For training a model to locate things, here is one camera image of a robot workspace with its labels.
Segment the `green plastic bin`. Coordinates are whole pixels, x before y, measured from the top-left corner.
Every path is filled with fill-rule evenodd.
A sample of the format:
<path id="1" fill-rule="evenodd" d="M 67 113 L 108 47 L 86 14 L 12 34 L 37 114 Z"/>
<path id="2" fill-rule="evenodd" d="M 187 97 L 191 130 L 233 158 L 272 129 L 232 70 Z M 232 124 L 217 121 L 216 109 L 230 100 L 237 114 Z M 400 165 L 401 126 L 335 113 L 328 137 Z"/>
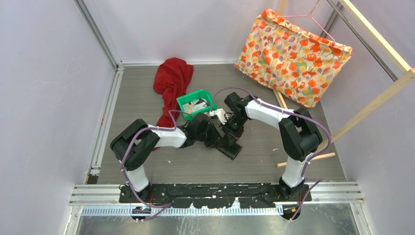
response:
<path id="1" fill-rule="evenodd" d="M 210 110 L 217 109 L 210 92 L 203 89 L 180 96 L 176 101 L 186 120 L 192 120 L 198 113 L 208 114 Z"/>

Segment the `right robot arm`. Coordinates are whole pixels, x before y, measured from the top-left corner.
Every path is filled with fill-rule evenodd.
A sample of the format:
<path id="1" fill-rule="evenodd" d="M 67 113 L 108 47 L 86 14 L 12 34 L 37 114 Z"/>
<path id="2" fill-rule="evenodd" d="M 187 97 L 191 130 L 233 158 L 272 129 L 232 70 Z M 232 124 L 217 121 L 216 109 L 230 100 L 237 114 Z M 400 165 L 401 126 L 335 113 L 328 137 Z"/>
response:
<path id="1" fill-rule="evenodd" d="M 228 95 L 224 103 L 232 111 L 232 115 L 225 118 L 220 128 L 230 141 L 225 153 L 231 159 L 241 149 L 236 141 L 242 136 L 246 121 L 256 119 L 280 132 L 288 159 L 277 189 L 282 199 L 292 201 L 304 184 L 303 168 L 307 159 L 315 154 L 323 140 L 316 124 L 311 121 L 308 110 L 281 109 L 256 97 L 242 98 L 235 92 Z"/>

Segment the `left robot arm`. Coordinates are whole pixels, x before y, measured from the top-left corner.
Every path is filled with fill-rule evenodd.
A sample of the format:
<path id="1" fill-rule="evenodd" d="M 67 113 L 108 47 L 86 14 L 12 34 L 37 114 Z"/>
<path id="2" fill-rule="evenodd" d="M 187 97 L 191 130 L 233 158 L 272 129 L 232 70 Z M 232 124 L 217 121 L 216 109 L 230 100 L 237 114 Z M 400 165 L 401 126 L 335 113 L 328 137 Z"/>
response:
<path id="1" fill-rule="evenodd" d="M 139 203 L 150 196 L 149 180 L 145 174 L 144 162 L 155 148 L 186 148 L 195 142 L 203 142 L 207 148 L 216 148 L 222 136 L 214 123 L 205 114 L 197 114 L 184 125 L 160 127 L 136 119 L 110 144 L 110 149 L 120 161 L 120 169 L 132 188 L 131 196 Z"/>

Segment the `black card holder wallet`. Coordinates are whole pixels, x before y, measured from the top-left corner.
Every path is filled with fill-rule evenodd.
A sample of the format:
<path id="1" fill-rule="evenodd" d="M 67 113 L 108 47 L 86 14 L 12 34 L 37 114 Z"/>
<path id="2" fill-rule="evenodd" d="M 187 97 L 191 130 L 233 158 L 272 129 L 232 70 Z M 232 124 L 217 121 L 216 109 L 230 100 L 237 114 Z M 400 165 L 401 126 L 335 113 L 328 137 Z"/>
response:
<path id="1" fill-rule="evenodd" d="M 236 156 L 239 154 L 239 152 L 242 150 L 242 146 L 235 143 L 233 145 L 225 145 L 220 146 L 216 148 L 218 151 L 220 151 L 222 154 L 230 158 L 231 160 L 234 160 Z"/>

